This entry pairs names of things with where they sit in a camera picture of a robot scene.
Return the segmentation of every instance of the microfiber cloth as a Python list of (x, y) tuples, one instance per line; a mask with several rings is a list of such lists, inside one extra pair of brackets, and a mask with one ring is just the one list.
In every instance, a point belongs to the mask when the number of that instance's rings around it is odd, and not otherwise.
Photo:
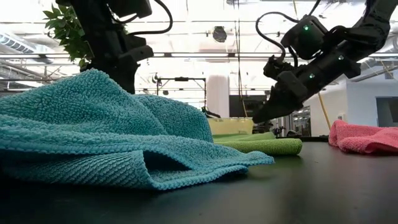
[(97, 70), (0, 98), (0, 108), (1, 168), (21, 180), (167, 190), (274, 161), (214, 144), (200, 110), (131, 95)]
[(302, 148), (300, 139), (276, 139), (273, 133), (214, 135), (214, 142), (241, 152), (261, 151), (268, 155), (297, 155)]
[(337, 120), (331, 127), (329, 144), (344, 152), (398, 152), (398, 128), (353, 125)]

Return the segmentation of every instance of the green towel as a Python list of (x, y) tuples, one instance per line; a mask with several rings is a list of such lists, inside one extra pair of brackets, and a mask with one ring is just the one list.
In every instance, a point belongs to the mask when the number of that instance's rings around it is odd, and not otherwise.
[(261, 151), (267, 155), (297, 155), (302, 148), (300, 139), (276, 139), (272, 133), (214, 135), (215, 144), (229, 146), (241, 152)]

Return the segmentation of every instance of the table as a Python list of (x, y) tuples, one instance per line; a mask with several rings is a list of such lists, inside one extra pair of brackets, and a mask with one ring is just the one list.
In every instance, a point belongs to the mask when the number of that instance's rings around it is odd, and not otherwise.
[(306, 142), (248, 175), (170, 192), (8, 182), (0, 223), (398, 223), (398, 157)]

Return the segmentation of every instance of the towel fold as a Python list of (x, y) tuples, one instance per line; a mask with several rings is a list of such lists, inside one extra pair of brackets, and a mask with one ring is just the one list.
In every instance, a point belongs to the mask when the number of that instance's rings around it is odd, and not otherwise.
[(0, 108), (0, 164), (17, 179), (167, 190), (273, 163), (213, 144), (200, 110), (130, 95), (97, 70), (0, 98)]
[(297, 155), (303, 146), (300, 139), (276, 139), (272, 133), (215, 135), (213, 139), (215, 144), (241, 152), (261, 151), (272, 156)]
[(398, 128), (353, 125), (337, 120), (331, 127), (329, 144), (344, 152), (398, 152)]

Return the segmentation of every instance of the teal microfiber towel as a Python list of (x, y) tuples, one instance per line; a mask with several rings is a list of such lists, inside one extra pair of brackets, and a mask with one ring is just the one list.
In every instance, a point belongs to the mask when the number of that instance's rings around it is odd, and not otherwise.
[(297, 155), (303, 146), (300, 139), (276, 139), (273, 133), (215, 135), (213, 139), (241, 152), (261, 151), (271, 156)]
[(131, 95), (97, 70), (0, 98), (0, 108), (1, 168), (21, 180), (167, 190), (274, 161), (214, 144), (200, 110)]

